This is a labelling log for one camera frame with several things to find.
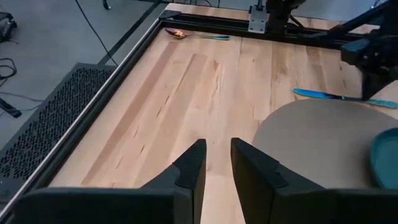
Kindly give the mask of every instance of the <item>wooden table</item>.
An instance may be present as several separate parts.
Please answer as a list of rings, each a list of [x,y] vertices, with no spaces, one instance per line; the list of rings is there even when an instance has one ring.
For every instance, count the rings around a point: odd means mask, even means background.
[[[170,4],[167,9],[248,17],[245,11],[210,7]],[[337,24],[301,21],[322,29]],[[231,137],[252,142],[267,116],[304,98],[292,88],[358,96],[360,78],[337,50],[240,37],[176,40],[161,32],[51,186],[140,187],[205,138],[202,223],[244,223],[232,177]],[[377,96],[398,100],[397,92],[393,83]],[[375,109],[398,117],[397,111]]]

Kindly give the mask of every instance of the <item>concrete floor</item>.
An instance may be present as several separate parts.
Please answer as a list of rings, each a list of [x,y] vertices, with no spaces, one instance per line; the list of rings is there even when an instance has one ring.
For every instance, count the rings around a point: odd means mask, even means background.
[[[105,46],[110,49],[152,3],[108,1],[112,5],[110,11],[104,10],[99,0],[80,0],[80,4]],[[218,2],[209,1],[214,6]],[[221,0],[220,7],[248,9],[255,2],[256,0]],[[344,21],[366,11],[373,2],[374,0],[307,0],[294,14]],[[2,0],[0,6],[2,11],[10,12],[15,17],[18,28],[13,39],[19,43],[0,44],[0,58],[13,58],[18,70],[16,76],[0,87],[0,91],[45,99],[74,64],[98,63],[106,54],[72,0]],[[114,59],[117,63],[127,55],[164,7],[165,5],[158,6],[116,52]],[[5,74],[6,71],[0,70],[0,73]],[[38,104],[3,94],[0,97],[18,109]],[[8,114],[0,117],[0,149],[32,113],[33,111],[25,112],[17,119]]]

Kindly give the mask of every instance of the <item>teal plate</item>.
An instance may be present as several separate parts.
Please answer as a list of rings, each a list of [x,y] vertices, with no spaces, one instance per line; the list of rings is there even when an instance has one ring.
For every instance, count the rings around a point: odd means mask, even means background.
[[[398,189],[398,128],[376,136],[370,163],[374,179],[381,188]]]

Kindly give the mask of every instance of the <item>beige placemat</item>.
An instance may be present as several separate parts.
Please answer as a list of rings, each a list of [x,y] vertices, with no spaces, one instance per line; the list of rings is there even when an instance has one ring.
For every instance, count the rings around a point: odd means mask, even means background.
[[[298,100],[263,123],[253,145],[326,188],[369,188],[369,149],[398,121],[357,103]]]

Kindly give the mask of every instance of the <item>blue knife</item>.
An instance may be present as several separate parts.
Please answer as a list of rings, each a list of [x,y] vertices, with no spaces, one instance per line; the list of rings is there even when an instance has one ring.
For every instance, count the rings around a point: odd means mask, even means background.
[[[340,96],[340,95],[334,95],[334,94],[324,93],[324,92],[320,92],[320,91],[304,90],[301,88],[294,88],[293,92],[296,94],[302,95],[302,96],[307,96],[307,97],[312,97],[312,98],[355,101],[355,102],[362,102],[362,103],[367,103],[367,104],[375,105],[375,106],[383,106],[383,107],[391,108],[391,109],[398,109],[398,103],[394,102],[394,101],[376,100],[376,99],[370,99],[367,101],[363,101],[361,98],[357,98],[357,97]]]

